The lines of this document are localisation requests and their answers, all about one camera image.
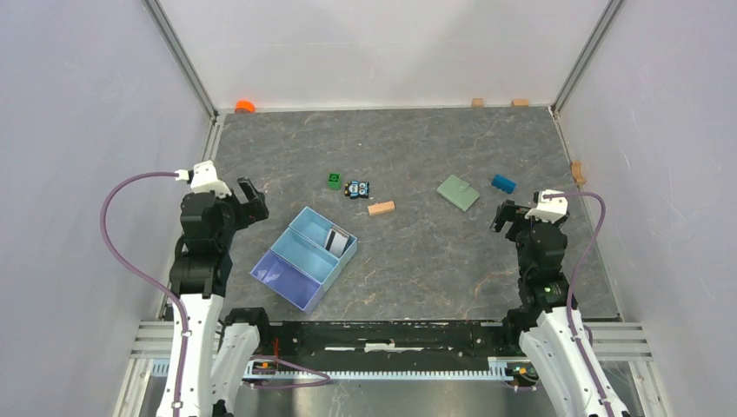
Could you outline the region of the green card holder wallet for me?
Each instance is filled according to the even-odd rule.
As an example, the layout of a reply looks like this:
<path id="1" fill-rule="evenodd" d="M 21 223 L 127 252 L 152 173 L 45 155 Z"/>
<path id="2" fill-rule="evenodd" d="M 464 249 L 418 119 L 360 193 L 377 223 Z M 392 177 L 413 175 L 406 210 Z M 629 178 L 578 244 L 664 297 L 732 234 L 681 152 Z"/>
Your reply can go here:
<path id="1" fill-rule="evenodd" d="M 468 211 L 480 197 L 476 189 L 456 175 L 450 175 L 436 192 L 463 212 Z"/>

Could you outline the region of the stack of credit cards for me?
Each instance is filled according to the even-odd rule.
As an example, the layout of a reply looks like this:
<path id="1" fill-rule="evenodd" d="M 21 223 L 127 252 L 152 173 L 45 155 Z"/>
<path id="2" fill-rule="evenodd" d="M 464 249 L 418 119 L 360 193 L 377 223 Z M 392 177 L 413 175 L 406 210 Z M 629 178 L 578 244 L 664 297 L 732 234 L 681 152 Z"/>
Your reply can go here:
<path id="1" fill-rule="evenodd" d="M 346 247 L 349 245 L 349 238 L 350 235 L 347 232 L 339 228 L 332 227 L 328 231 L 324 247 L 332 255 L 341 257 L 345 252 Z"/>

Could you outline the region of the blue three-compartment organizer tray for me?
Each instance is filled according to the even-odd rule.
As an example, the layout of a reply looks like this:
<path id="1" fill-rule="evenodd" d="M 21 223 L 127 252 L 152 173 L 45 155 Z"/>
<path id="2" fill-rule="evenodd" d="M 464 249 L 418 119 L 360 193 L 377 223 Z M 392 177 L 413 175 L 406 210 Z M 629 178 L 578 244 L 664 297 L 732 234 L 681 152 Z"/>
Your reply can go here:
<path id="1" fill-rule="evenodd" d="M 341 257 L 327 251 L 330 228 L 350 235 Z M 305 314 L 311 314 L 357 251 L 358 240 L 310 207 L 292 220 L 271 248 L 250 270 L 260 283 Z"/>

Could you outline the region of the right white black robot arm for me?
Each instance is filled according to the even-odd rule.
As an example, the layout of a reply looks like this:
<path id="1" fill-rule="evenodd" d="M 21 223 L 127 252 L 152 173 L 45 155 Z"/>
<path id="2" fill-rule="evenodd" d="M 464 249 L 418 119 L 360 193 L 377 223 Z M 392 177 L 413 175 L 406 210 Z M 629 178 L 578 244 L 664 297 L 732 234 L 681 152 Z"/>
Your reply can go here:
<path id="1" fill-rule="evenodd" d="M 503 346 L 525 354 L 559 416 L 627 416 L 596 358 L 577 308 L 572 284 L 562 271 L 568 238 L 564 197 L 540 198 L 532 208 L 501 203 L 491 229 L 509 229 L 517 253 L 521 306 L 502 322 Z"/>

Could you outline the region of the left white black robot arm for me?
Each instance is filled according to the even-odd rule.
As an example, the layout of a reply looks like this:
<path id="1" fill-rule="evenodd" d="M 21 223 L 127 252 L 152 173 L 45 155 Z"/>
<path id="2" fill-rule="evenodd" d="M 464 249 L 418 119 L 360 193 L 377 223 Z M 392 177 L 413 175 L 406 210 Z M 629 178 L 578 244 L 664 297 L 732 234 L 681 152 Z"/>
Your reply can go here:
<path id="1" fill-rule="evenodd" d="M 180 205 L 183 233 L 169 272 L 174 333 L 158 416 L 230 416 L 250 356 L 272 345 L 263 308 L 220 318 L 234 235 L 269 216 L 264 193 L 248 178 L 237 184 L 245 202 L 224 187 L 191 192 Z"/>

